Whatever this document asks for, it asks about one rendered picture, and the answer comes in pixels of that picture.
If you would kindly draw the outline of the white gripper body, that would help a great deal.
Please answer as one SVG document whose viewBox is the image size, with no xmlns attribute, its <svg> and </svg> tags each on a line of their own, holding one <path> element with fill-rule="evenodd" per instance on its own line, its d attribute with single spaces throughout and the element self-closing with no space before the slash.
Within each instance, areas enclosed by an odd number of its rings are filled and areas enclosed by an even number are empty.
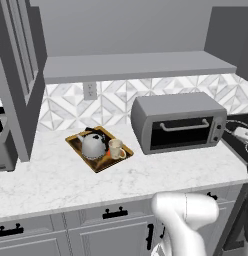
<svg viewBox="0 0 248 256">
<path fill-rule="evenodd" d="M 234 131 L 234 135 L 242 140 L 244 143 L 248 144 L 248 129 L 243 127 L 237 127 Z"/>
</svg>

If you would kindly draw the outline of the cream mug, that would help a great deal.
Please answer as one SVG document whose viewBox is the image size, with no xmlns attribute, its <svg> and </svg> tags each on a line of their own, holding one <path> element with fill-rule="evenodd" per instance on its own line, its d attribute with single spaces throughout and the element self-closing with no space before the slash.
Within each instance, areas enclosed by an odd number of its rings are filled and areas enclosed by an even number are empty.
<svg viewBox="0 0 248 256">
<path fill-rule="evenodd" d="M 112 159 L 125 159 L 126 152 L 122 148 L 123 142 L 119 139 L 111 139 L 109 141 L 110 156 Z"/>
</svg>

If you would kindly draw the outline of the brown wooden tray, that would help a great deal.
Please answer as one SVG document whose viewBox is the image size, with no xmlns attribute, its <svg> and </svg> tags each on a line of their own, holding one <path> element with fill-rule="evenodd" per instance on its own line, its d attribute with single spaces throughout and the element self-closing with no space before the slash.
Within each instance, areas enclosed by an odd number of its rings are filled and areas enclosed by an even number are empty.
<svg viewBox="0 0 248 256">
<path fill-rule="evenodd" d="M 102 126 L 97 126 L 94 127 L 93 129 L 101 131 L 105 135 L 105 141 L 107 145 L 107 151 L 105 155 L 101 158 L 90 160 L 87 159 L 82 155 L 82 143 L 81 141 L 77 138 L 77 135 L 85 135 L 87 134 L 86 129 L 83 132 L 77 133 L 75 135 L 69 136 L 65 139 L 65 141 L 75 150 L 75 152 L 86 162 L 86 164 L 95 172 L 99 173 L 102 170 L 109 168 L 110 166 L 113 166 L 117 164 L 118 162 L 122 160 L 126 160 L 129 157 L 131 157 L 134 152 L 128 148 L 124 143 L 122 148 L 126 152 L 126 158 L 125 159 L 112 159 L 110 156 L 110 150 L 109 150 L 109 141 L 111 139 L 116 139 L 111 133 L 109 133 L 106 129 L 104 129 Z"/>
</svg>

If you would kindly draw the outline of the grey cabinet door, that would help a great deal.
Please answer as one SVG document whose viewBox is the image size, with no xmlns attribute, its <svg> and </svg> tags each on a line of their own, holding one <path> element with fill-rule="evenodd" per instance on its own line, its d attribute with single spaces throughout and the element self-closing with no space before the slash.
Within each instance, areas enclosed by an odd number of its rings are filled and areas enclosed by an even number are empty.
<svg viewBox="0 0 248 256">
<path fill-rule="evenodd" d="M 22 162 L 31 158 L 46 60 L 39 8 L 30 0 L 0 0 L 0 98 Z"/>
</svg>

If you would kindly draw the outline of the black hob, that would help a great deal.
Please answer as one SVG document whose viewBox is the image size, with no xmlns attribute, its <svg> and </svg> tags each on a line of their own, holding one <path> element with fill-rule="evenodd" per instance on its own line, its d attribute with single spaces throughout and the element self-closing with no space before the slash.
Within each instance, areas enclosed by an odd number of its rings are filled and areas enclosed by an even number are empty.
<svg viewBox="0 0 248 256">
<path fill-rule="evenodd" d="M 229 115 L 223 135 L 223 141 L 227 143 L 236 155 L 248 163 L 248 146 L 233 135 L 237 127 L 248 129 L 248 113 Z"/>
</svg>

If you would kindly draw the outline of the toaster oven glass door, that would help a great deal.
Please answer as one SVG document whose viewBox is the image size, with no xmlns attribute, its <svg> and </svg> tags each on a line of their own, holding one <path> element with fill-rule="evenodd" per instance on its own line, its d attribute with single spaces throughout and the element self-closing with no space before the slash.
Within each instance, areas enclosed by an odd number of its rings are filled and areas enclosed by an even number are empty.
<svg viewBox="0 0 248 256">
<path fill-rule="evenodd" d="M 160 127 L 160 123 L 164 123 L 169 128 L 200 125 L 204 118 L 209 123 L 208 128 L 165 132 Z M 183 146 L 205 144 L 210 133 L 212 120 L 212 117 L 202 117 L 154 122 L 152 124 L 150 149 L 181 148 Z"/>
</svg>

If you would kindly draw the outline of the grey drawer front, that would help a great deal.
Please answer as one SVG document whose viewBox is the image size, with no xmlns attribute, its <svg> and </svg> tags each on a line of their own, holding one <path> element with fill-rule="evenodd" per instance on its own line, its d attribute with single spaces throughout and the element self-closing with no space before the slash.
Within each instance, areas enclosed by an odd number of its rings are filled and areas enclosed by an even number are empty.
<svg viewBox="0 0 248 256">
<path fill-rule="evenodd" d="M 0 240 L 12 239 L 15 237 L 27 237 L 54 231 L 51 217 L 49 215 L 5 221 L 0 223 L 0 227 L 4 226 L 6 229 L 14 229 L 16 227 L 16 223 L 21 224 L 24 228 L 24 232 L 21 234 L 0 237 Z"/>
<path fill-rule="evenodd" d="M 110 219 L 102 218 L 102 214 L 105 212 L 105 209 L 108 208 L 111 212 L 115 212 L 119 210 L 120 206 L 122 206 L 124 210 L 128 210 L 127 216 L 115 217 Z M 71 212 L 66 212 L 64 216 L 66 219 L 67 228 L 71 229 L 82 226 L 107 223 L 110 221 L 119 221 L 122 219 L 147 216 L 151 214 L 151 202 L 149 199 L 144 199 L 139 201 L 123 202 L 113 205 L 104 205 L 88 209 L 74 210 Z"/>
<path fill-rule="evenodd" d="M 212 188 L 198 188 L 193 189 L 194 193 L 201 193 L 204 195 L 210 194 L 211 196 L 216 196 L 216 202 L 220 207 L 223 207 L 226 204 L 234 204 L 238 198 L 242 184 L 227 185 L 221 187 L 212 187 Z"/>
</svg>

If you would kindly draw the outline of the grey toaster oven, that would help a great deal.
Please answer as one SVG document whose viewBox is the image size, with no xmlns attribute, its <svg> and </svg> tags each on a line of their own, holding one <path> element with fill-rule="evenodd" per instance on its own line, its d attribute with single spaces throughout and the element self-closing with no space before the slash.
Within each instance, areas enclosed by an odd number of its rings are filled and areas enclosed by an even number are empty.
<svg viewBox="0 0 248 256">
<path fill-rule="evenodd" d="M 151 150 L 152 124 L 158 121 L 212 117 L 205 144 Z M 131 108 L 131 125 L 145 155 L 214 147 L 221 140 L 227 121 L 227 111 L 204 92 L 139 96 Z"/>
</svg>

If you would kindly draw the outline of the grey cupboard door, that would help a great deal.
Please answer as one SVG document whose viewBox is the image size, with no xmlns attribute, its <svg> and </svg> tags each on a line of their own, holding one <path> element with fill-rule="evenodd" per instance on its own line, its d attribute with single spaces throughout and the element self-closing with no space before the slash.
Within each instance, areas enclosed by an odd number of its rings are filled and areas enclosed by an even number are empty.
<svg viewBox="0 0 248 256">
<path fill-rule="evenodd" d="M 0 256 L 69 256 L 64 233 L 34 235 L 0 242 Z"/>
<path fill-rule="evenodd" d="M 204 239 L 207 256 L 213 256 L 233 206 L 233 202 L 220 204 L 218 219 L 214 223 L 208 224 L 198 230 Z"/>
<path fill-rule="evenodd" d="M 129 220 L 69 230 L 73 256 L 150 256 L 148 220 Z"/>
</svg>

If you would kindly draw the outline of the grey coffee machine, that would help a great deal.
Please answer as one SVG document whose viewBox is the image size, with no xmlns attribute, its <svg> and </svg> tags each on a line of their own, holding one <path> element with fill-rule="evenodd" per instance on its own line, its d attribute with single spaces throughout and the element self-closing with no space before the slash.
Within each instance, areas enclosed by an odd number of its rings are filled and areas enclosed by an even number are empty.
<svg viewBox="0 0 248 256">
<path fill-rule="evenodd" d="M 12 172 L 17 163 L 17 150 L 3 107 L 0 107 L 0 172 Z"/>
</svg>

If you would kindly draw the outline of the grey wall cabinet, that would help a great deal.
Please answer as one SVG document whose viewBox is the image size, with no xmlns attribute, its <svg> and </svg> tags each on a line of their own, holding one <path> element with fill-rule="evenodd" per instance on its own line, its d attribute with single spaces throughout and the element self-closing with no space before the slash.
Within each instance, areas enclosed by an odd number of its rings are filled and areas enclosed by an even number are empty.
<svg viewBox="0 0 248 256">
<path fill-rule="evenodd" d="M 248 6 L 213 7 L 204 50 L 248 81 Z"/>
</svg>

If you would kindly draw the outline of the grey wall shelf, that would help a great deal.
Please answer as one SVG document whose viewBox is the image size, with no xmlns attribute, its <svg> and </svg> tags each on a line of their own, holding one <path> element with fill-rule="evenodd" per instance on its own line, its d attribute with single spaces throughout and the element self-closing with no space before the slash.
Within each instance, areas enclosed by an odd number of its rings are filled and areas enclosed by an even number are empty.
<svg viewBox="0 0 248 256">
<path fill-rule="evenodd" d="M 47 84 L 234 73 L 205 51 L 49 57 Z"/>
</svg>

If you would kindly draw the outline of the white wall outlet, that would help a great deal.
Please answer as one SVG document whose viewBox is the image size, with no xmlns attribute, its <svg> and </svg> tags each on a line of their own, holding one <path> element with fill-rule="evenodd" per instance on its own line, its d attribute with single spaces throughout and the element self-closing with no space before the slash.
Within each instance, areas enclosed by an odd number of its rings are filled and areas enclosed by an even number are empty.
<svg viewBox="0 0 248 256">
<path fill-rule="evenodd" d="M 97 84 L 95 82 L 84 82 L 83 93 L 85 100 L 97 99 Z"/>
</svg>

